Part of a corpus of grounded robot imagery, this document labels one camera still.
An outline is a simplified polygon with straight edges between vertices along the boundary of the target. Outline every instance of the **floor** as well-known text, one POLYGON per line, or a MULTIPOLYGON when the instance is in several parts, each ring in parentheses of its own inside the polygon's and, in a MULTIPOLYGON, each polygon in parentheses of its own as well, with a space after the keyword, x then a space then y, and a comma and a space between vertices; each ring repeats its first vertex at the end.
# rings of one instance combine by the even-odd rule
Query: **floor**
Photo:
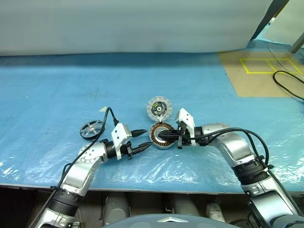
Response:
MULTIPOLYGON (((40 210, 50 192, 45 190, 23 190, 12 188, 0 188, 3 204, 6 207, 0 209, 3 227, 24 228, 40 210)), ((90 191, 84 198, 80 211, 82 228, 101 228, 103 203, 108 192, 90 191)), ((168 193, 142 193, 128 192, 127 198, 131 208, 131 216, 142 214, 170 214, 170 194, 168 193)), ((223 216, 227 223, 234 223, 242 228, 248 228, 247 218, 250 213, 247 207, 247 196, 239 194, 207 195, 191 194, 191 200, 196 205, 199 214, 206 217, 206 204, 219 202, 223 216)), ((304 208, 304 198, 296 197, 297 203, 304 208)), ((80 221, 79 212, 76 219, 80 221)))

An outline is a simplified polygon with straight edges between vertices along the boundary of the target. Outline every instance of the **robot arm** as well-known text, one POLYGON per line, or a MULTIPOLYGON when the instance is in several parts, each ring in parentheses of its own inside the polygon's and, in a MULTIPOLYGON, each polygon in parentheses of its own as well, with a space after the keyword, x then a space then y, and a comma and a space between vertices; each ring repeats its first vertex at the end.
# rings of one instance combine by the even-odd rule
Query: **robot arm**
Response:
POLYGON ((193 117, 184 108, 177 113, 175 121, 178 124, 177 130, 164 131, 158 136, 168 141, 178 140, 179 149, 184 145, 215 146, 234 171, 243 191, 250 197, 248 204, 261 227, 276 227, 279 218, 280 227, 286 227, 290 224, 290 217, 283 220, 282 216, 294 216, 293 222, 303 221, 275 177, 269 174, 268 167, 262 161, 264 157, 256 157, 243 137, 228 132, 213 140, 210 137, 204 138, 204 135, 212 135, 213 132, 229 127, 223 123, 196 127, 193 117))
MULTIPOLYGON (((111 132, 112 141, 104 139, 93 144, 69 169, 35 228, 71 228, 75 221, 76 211, 91 185, 96 168, 110 158, 116 157, 119 160, 122 155, 127 155, 131 159, 132 155, 147 149, 151 145, 150 142, 132 148, 131 142, 128 141, 130 137, 136 137, 145 132, 146 130, 130 131, 127 125, 118 123, 111 132)), ((87 147, 89 144, 81 148, 78 154, 87 147)))

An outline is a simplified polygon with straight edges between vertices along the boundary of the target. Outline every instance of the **black power cord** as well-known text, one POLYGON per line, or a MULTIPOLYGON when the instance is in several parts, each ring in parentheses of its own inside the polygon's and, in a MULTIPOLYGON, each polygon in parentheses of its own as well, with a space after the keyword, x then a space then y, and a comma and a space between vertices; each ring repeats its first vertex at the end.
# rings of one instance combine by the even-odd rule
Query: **black power cord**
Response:
MULTIPOLYGON (((260 160, 261 164, 263 164, 263 166, 265 168, 268 167, 268 162, 269 162, 269 150, 267 148, 267 145, 266 143, 264 142, 264 140, 255 132, 253 131, 250 131, 250 130, 245 130, 245 129, 242 129, 242 128, 226 128, 226 129, 222 129, 222 130, 218 130, 218 131, 214 131, 214 132, 211 132, 211 133, 208 133, 208 134, 205 134, 205 135, 200 135, 200 136, 196 136, 196 137, 187 137, 185 136, 184 134, 181 134, 181 136, 183 138, 185 138, 186 140, 196 140, 196 139, 203 139, 203 138, 206 138, 206 137, 210 137, 209 138, 209 144, 215 140, 217 137, 219 137, 220 135, 222 134, 225 134, 225 133, 229 133, 229 132, 243 132, 246 134, 246 136, 248 137, 250 143, 251 143, 251 146, 252 146, 252 149, 256 155, 256 157, 260 160), (250 136, 250 134, 254 135, 263 145, 264 147, 264 150, 265 150, 265 163, 263 162, 263 160, 261 159, 260 155, 258 154, 257 152, 257 149, 256 149, 256 146, 254 144, 254 141, 252 139, 252 137, 250 136)), ((304 216, 303 215, 303 212, 299 209, 298 205, 296 204, 296 202, 294 201, 294 199, 291 197, 291 195, 288 193, 288 191, 285 189, 285 187, 283 186, 283 184, 279 181, 279 179, 271 172, 270 169, 267 169, 268 173, 273 177, 273 179, 277 182, 277 184, 280 186, 280 188, 282 189, 282 191, 284 192, 284 194, 287 196, 287 198, 289 199, 289 201, 292 203, 293 207, 295 208, 295 210, 297 211, 297 213, 300 215, 300 216, 304 216)))
POLYGON ((304 97, 298 96, 297 94, 291 92, 289 89, 287 89, 285 86, 283 86, 281 83, 279 83, 279 82, 277 81, 277 79, 276 79, 276 74, 277 74, 277 73, 285 73, 285 74, 288 74, 288 75, 290 75, 291 77, 293 77, 293 78, 299 80, 299 81, 300 81, 301 83, 303 83, 303 84, 304 84, 304 81, 301 80, 301 79, 299 79, 299 78, 296 77, 295 75, 293 75, 293 74, 291 74, 291 73, 289 73, 289 72, 287 72, 287 71, 284 71, 284 70, 277 70, 277 71, 274 72, 274 74, 273 74, 273 76, 272 76, 274 82, 275 82, 278 86, 280 86, 281 88, 283 88, 284 90, 286 90, 287 92, 289 92, 292 96, 295 96, 295 97, 297 97, 297 98, 299 98, 299 99, 301 99, 301 100, 304 101, 304 97))
POLYGON ((47 201, 45 202, 45 204, 42 206, 42 208, 40 209, 40 211, 38 212, 38 214, 35 216, 35 218, 33 219, 33 221, 31 222, 31 224, 29 225, 28 228, 33 228, 35 223, 37 222, 37 220, 40 218, 41 214, 43 213, 43 211, 45 210, 45 208, 48 206, 49 202, 51 201, 51 199, 53 198, 53 196, 55 195, 57 189, 60 188, 60 185, 62 184, 64 178, 66 177, 67 173, 69 172, 69 170, 71 169, 71 167, 75 164, 75 162, 88 150, 90 149, 94 144, 95 142, 98 141, 99 137, 101 136, 101 134, 104 132, 105 130, 105 122, 107 120, 107 117, 108 117, 108 113, 109 111, 111 112, 112 114, 112 117, 113 117, 113 121, 114 121, 114 125, 116 126, 119 122, 118 120, 116 119, 112 109, 110 107, 108 107, 105 111, 105 114, 104 114, 104 121, 103 121, 103 125, 100 129, 100 132, 98 133, 98 135, 96 136, 96 138, 91 142, 91 144, 89 146, 87 146, 71 163, 68 163, 64 166, 64 169, 62 171, 62 176, 60 178, 60 181, 57 185, 57 187, 55 187, 55 189, 53 190, 52 194, 49 196, 49 198, 47 199, 47 201))

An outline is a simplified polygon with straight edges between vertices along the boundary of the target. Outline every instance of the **blue plastic sheet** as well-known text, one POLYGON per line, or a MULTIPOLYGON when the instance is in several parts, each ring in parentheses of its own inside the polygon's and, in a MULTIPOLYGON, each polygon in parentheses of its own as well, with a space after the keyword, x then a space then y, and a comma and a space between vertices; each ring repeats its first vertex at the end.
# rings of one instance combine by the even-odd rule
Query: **blue plastic sheet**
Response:
MULTIPOLYGON (((162 95, 197 126, 223 122, 258 133, 274 172, 290 191, 304 185, 304 105, 292 98, 240 98, 217 54, 93 54, 0 57, 0 183, 49 187, 87 144, 83 124, 112 107, 120 122, 149 129, 147 102, 162 95)), ((114 125, 109 116, 102 138, 114 125)), ((148 135, 132 140, 133 146, 148 135)), ((216 148, 150 147, 132 160, 111 159, 92 189, 242 192, 216 148)))

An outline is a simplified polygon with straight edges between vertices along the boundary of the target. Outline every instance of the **copper coil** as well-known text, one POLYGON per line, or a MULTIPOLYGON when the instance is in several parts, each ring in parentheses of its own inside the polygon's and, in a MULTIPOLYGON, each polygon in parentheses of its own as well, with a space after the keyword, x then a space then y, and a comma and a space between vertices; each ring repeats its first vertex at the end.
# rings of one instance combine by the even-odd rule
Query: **copper coil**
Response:
POLYGON ((150 136, 151 136, 151 140, 153 141, 153 143, 159 145, 160 147, 167 147, 167 146, 170 146, 173 141, 164 141, 164 140, 161 140, 159 138, 156 138, 155 135, 156 135, 156 131, 159 129, 159 128, 165 128, 166 130, 173 130, 173 127, 171 127, 169 124, 167 123, 157 123, 157 124, 154 124, 152 126, 152 128, 150 129, 150 136))

